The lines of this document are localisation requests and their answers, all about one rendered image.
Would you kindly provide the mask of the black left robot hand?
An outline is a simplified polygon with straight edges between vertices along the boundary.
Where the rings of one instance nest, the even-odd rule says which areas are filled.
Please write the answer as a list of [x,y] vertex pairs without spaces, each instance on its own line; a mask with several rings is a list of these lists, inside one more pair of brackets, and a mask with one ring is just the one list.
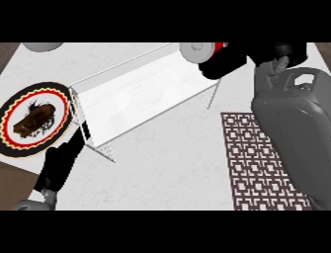
[[35,187],[36,191],[51,190],[58,192],[61,190],[75,160],[85,146],[85,140],[89,138],[88,124],[82,124],[69,142],[64,142],[60,147],[48,149],[45,166]]

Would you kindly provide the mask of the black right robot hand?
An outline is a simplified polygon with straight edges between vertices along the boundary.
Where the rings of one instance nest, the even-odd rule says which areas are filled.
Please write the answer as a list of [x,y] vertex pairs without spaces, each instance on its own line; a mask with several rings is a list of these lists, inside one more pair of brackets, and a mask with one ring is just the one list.
[[305,42],[230,42],[213,56],[199,64],[208,79],[218,80],[248,63],[252,58],[256,66],[273,64],[271,76],[279,75],[307,59]]

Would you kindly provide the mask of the red can with pale end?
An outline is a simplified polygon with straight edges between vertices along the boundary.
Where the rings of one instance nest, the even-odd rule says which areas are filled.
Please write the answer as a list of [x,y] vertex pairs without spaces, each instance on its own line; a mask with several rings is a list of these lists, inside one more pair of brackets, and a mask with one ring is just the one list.
[[227,46],[228,44],[225,42],[182,42],[179,44],[179,52],[187,61],[191,63],[203,63]]

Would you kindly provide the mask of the brown patterned placemat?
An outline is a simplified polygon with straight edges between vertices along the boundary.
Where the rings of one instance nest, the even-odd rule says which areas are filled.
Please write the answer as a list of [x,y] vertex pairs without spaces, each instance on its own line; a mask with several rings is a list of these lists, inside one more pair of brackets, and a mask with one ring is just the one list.
[[237,211],[311,211],[282,168],[271,139],[252,113],[222,113],[222,130]]

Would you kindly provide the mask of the black plate with red rim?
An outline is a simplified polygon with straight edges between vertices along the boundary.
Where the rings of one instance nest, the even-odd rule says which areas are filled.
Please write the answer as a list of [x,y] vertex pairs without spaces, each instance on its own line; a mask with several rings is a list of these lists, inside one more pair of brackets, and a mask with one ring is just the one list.
[[[67,87],[55,82],[42,82],[24,88],[0,108],[0,154],[27,157],[45,151],[64,136],[73,119],[73,104]],[[27,136],[14,132],[15,124],[42,105],[55,106],[55,115]]]

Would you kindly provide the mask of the brown food piece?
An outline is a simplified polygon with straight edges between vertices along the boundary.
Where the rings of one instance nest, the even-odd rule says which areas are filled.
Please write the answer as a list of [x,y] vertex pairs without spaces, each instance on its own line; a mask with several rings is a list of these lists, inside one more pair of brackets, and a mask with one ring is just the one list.
[[38,106],[23,120],[14,125],[14,133],[27,137],[55,115],[55,106],[45,104]]

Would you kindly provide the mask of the grey round object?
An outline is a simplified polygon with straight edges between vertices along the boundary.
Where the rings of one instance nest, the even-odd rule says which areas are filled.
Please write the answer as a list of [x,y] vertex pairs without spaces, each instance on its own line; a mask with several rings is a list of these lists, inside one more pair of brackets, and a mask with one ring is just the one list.
[[24,47],[33,52],[46,52],[61,47],[61,42],[24,42]]

